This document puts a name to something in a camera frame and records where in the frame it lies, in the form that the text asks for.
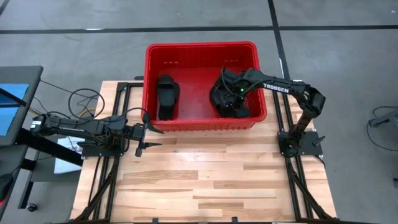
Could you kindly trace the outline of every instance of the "wooden table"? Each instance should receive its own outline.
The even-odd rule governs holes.
[[[106,106],[98,118],[111,115],[117,82],[103,82],[101,94]],[[159,218],[160,222],[230,222],[231,217],[239,221],[293,221],[287,173],[276,136],[279,127],[274,100],[271,91],[264,90],[264,94],[267,118],[251,129],[165,134],[148,131],[148,142],[163,145],[146,149],[142,157],[134,156],[136,143],[132,141],[120,160],[111,221],[151,222]],[[141,106],[141,99],[142,88],[132,88],[129,108]],[[293,98],[289,101],[297,122],[301,110]],[[128,124],[140,121],[140,113],[130,112]],[[309,191],[335,217],[323,164],[313,156],[302,156],[302,160]],[[96,157],[84,161],[72,218],[87,206],[96,161]],[[297,192],[304,217],[302,194],[299,189]],[[106,200],[102,201],[100,218],[105,211]]]

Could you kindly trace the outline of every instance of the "red plastic bin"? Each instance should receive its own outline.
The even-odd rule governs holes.
[[[146,52],[142,107],[149,112],[151,123],[162,131],[200,131],[247,129],[264,120],[267,109],[261,89],[246,97],[250,117],[220,117],[209,94],[222,65],[235,73],[260,69],[256,46],[246,41],[150,45]],[[157,115],[159,75],[170,75],[180,85],[172,120],[161,121]]]

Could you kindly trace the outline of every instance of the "concrete floor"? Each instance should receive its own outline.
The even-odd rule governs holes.
[[[280,26],[398,24],[394,0],[275,0],[275,8]],[[238,25],[272,25],[267,1],[11,0],[0,16],[0,30]],[[398,190],[392,179],[398,178],[398,152],[373,146],[366,123],[373,108],[398,105],[398,30],[282,31],[281,35],[291,78],[315,86],[327,98],[323,114],[314,122],[326,136],[322,146],[338,216],[397,223]],[[103,80],[143,75],[145,50],[152,43],[229,40],[254,42],[262,71],[281,76],[273,31],[3,34],[0,66],[42,65],[43,80],[69,90],[100,90]],[[68,96],[43,83],[36,93],[48,110],[66,113]],[[36,101],[33,107],[42,110]],[[398,149],[396,131],[383,126],[372,129],[371,136]],[[29,213],[16,209],[26,177],[22,171],[2,223],[65,221],[78,180],[36,184],[30,201],[40,208]]]

